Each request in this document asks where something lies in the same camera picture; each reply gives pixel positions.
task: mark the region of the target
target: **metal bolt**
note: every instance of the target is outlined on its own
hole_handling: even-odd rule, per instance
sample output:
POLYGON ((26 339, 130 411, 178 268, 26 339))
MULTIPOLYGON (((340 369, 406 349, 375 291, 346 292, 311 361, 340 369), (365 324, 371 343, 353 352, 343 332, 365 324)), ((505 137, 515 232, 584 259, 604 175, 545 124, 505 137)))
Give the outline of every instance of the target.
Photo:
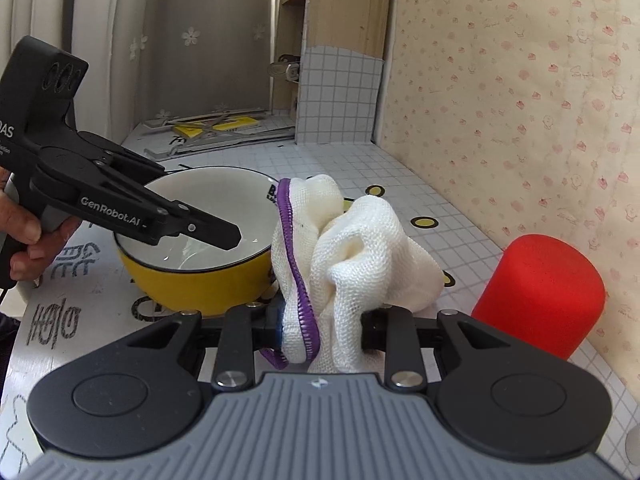
POLYGON ((216 384, 223 388, 239 388, 245 383, 246 375, 238 370, 227 370, 216 377, 216 384))
POLYGON ((396 372, 391 376, 391 382, 400 388, 414 388, 420 386, 423 381, 419 373, 408 370, 396 372))

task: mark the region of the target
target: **bowl rim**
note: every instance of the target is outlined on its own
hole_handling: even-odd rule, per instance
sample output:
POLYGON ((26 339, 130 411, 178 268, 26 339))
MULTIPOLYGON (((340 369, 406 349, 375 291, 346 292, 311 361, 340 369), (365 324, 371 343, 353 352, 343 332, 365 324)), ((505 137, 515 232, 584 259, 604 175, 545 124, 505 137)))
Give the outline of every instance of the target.
MULTIPOLYGON (((155 182, 156 180, 161 180, 162 178, 171 176, 172 174, 175 174, 175 173, 181 173, 183 171, 192 171, 192 170, 203 170, 205 168, 231 168, 231 169, 235 169, 235 170, 251 171, 252 173, 258 173, 258 174, 261 174, 263 176, 266 176, 267 178, 273 180, 276 183, 280 182, 277 178, 274 178, 271 175, 267 175, 266 173, 263 173, 261 171, 251 170, 250 168, 241 168, 240 166, 199 166, 197 168, 184 168, 183 170, 172 171, 171 173, 164 174, 163 176, 160 176, 160 177, 152 180, 151 182, 149 182, 149 184, 151 184, 152 182, 155 182)), ((278 206, 275 203, 273 204, 273 206, 276 209, 278 208, 278 206)), ((216 270, 231 269, 233 267, 237 267, 237 266, 243 265, 243 264, 245 264, 247 262, 250 262, 251 260, 255 260, 259 256, 262 256, 264 253, 267 253, 268 251, 271 250, 271 244, 269 244, 265 248, 263 248, 262 250, 258 251, 257 253, 251 254, 250 256, 248 256, 248 257, 246 257, 246 258, 244 258, 242 260, 239 260, 237 262, 232 262, 230 264, 226 264, 226 265, 222 265, 222 266, 217 266, 217 267, 208 267, 206 269, 168 269, 166 267, 158 267, 158 266, 155 266, 153 264, 148 264, 148 263, 143 262, 142 260, 136 258, 135 256, 132 256, 121 245, 120 241, 118 240, 118 237, 124 237, 124 235, 119 235, 117 233, 113 233, 113 239, 116 242, 116 246, 118 247, 118 250, 120 251, 121 254, 126 256, 129 260, 133 261, 134 263, 138 264, 139 266, 145 267, 146 269, 156 270, 158 272, 167 272, 169 274, 203 274, 205 272, 214 272, 216 270)))

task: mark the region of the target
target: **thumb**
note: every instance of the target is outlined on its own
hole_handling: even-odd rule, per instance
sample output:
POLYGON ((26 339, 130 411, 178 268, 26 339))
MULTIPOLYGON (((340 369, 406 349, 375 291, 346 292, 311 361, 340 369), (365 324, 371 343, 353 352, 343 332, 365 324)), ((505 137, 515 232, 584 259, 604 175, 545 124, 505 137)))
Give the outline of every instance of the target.
POLYGON ((0 232, 23 244, 34 244, 42 232, 38 219, 0 192, 0 232))

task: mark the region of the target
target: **red cup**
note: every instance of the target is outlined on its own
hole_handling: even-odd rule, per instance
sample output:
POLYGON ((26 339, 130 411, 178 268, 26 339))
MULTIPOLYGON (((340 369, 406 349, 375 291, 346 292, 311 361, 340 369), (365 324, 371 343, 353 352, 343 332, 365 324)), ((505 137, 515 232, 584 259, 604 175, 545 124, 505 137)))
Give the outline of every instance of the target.
POLYGON ((471 316, 567 359, 604 303, 602 279, 585 256, 556 238, 524 235, 504 251, 471 316))

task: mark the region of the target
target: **gauze cloth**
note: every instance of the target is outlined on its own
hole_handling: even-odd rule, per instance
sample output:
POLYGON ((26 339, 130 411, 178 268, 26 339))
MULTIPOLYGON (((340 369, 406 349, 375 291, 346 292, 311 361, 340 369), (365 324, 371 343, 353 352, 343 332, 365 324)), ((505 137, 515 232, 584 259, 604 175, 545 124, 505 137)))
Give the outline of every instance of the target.
POLYGON ((276 204, 271 260, 286 306, 281 351, 265 357, 277 368, 309 362, 315 374, 381 372, 383 355, 362 351, 361 315, 424 309, 442 292, 442 270, 386 200, 363 196, 344 212, 327 175, 281 180, 276 204))

